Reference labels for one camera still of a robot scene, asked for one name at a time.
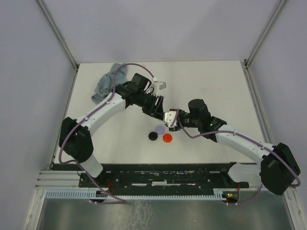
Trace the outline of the purple earbud charging case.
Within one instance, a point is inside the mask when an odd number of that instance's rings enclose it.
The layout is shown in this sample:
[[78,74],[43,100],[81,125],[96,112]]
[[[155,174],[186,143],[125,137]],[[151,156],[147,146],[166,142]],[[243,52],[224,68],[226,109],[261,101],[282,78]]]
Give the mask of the purple earbud charging case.
[[161,135],[161,134],[164,134],[165,133],[165,127],[162,126],[162,125],[159,125],[155,128],[155,132],[158,134],[158,135]]

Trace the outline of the orange earbud charging case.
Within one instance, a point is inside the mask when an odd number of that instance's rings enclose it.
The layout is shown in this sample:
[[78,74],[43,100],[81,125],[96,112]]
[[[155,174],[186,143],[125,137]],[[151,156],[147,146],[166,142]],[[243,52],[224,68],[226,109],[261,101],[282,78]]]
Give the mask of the orange earbud charging case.
[[169,133],[165,133],[165,134],[163,135],[163,141],[166,142],[166,143],[171,142],[172,139],[173,139],[173,138],[172,138],[172,135],[169,134]]

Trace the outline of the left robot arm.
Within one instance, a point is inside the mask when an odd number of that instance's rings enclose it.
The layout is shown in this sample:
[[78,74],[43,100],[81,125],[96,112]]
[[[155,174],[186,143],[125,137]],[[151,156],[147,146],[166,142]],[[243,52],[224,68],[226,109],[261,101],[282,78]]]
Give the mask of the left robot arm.
[[160,90],[166,88],[163,81],[151,82],[136,73],[132,80],[119,84],[96,107],[77,119],[70,117],[62,121],[59,147],[61,152],[70,155],[82,169],[90,174],[90,182],[101,187],[106,182],[103,166],[93,155],[92,136],[112,116],[130,105],[142,108],[146,115],[163,120],[163,96]]

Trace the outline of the black earbud charging case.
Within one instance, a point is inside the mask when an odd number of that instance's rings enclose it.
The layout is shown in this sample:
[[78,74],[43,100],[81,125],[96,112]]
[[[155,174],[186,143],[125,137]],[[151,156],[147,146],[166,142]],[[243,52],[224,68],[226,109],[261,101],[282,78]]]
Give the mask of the black earbud charging case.
[[158,134],[156,132],[152,131],[148,134],[148,139],[151,141],[157,140],[157,138],[158,138]]

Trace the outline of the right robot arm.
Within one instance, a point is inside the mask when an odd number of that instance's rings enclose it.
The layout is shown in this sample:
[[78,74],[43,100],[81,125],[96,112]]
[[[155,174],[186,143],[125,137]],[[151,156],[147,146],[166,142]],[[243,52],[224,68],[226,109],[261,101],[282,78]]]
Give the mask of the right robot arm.
[[212,116],[202,99],[188,104],[189,111],[171,109],[164,114],[164,122],[170,131],[196,128],[199,137],[228,146],[253,161],[252,164],[235,163],[220,175],[225,187],[247,182],[263,185],[276,195],[282,195],[289,187],[299,187],[300,169],[290,148],[279,143],[273,145],[257,141],[240,133],[224,120]]

